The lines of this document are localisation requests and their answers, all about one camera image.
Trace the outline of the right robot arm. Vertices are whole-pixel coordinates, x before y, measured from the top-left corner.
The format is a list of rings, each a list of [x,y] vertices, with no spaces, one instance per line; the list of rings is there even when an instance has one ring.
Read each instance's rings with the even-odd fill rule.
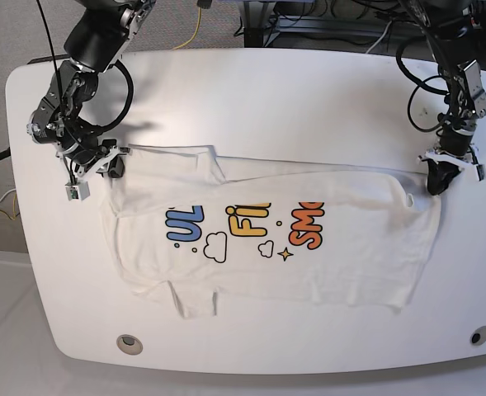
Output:
[[[153,1],[83,1],[85,11],[64,43],[67,58],[54,65],[47,93],[32,113],[27,131],[37,144],[52,144],[66,164],[69,185],[76,186],[89,172],[111,179],[123,177],[123,156],[128,153],[104,134],[127,116],[134,83],[121,55],[136,36]],[[106,125],[94,125],[81,116],[83,104],[94,98],[99,77],[117,69],[125,78],[125,104]]]

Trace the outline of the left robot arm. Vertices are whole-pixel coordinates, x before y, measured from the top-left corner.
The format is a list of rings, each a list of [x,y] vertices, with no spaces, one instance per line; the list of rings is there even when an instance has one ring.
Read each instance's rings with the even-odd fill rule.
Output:
[[[427,163],[427,191],[432,196],[443,193],[465,169],[484,179],[484,166],[479,163],[472,145],[478,120],[486,116],[486,91],[474,43],[471,1],[401,1],[399,5],[411,17],[422,34],[403,42],[395,58],[401,72],[416,84],[418,90],[444,97],[446,112],[437,116],[430,128],[411,122],[423,133],[434,132],[437,142],[419,157]],[[420,79],[403,64],[405,48],[426,41],[437,63],[437,75]]]

